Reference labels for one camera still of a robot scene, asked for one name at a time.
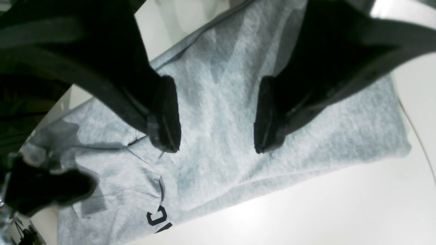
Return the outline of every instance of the clothing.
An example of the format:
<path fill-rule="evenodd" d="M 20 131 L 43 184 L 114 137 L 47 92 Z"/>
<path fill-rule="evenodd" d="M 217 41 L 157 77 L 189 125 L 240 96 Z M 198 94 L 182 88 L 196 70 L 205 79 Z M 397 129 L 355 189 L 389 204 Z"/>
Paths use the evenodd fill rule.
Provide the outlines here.
<path fill-rule="evenodd" d="M 177 85 L 178 153 L 162 154 L 97 99 L 36 133 L 24 146 L 34 162 L 78 166 L 100 181 L 91 198 L 60 211 L 58 243 L 124 244 L 321 174 L 406 155 L 389 76 L 328 107 L 281 148 L 255 152 L 260 79 L 288 61 L 305 5 L 253 1 L 151 62 Z"/>

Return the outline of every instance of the heather gray fabric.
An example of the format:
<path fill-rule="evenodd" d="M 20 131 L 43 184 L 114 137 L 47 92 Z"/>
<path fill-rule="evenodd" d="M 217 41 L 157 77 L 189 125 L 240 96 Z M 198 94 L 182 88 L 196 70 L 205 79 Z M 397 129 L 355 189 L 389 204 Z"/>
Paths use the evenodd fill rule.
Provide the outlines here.
<path fill-rule="evenodd" d="M 256 154 L 260 79 L 285 65 L 305 4 L 254 1 L 152 62 L 177 84 L 176 154 L 161 154 L 97 99 L 36 133 L 24 151 L 39 164 L 51 159 L 100 179 L 90 199 L 60 211 L 58 243 L 123 244 L 320 174 L 406 155 L 410 145 L 389 76 L 327 108 L 280 149 Z M 159 219 L 159 205 L 166 219 Z"/>

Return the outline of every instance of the gray cloth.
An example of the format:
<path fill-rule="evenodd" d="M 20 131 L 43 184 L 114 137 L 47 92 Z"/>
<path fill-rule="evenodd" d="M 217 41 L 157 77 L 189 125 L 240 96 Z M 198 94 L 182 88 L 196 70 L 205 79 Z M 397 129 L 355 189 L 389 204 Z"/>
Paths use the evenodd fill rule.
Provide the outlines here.
<path fill-rule="evenodd" d="M 124 244 L 320 174 L 406 155 L 389 76 L 328 107 L 278 150 L 256 154 L 260 79 L 289 59 L 305 5 L 254 1 L 195 34 L 192 45 L 178 44 L 175 50 L 189 48 L 177 58 L 169 50 L 152 62 L 177 84 L 178 153 L 162 154 L 97 99 L 36 133 L 24 151 L 39 164 L 78 166 L 100 180 L 90 199 L 60 211 L 58 243 Z"/>

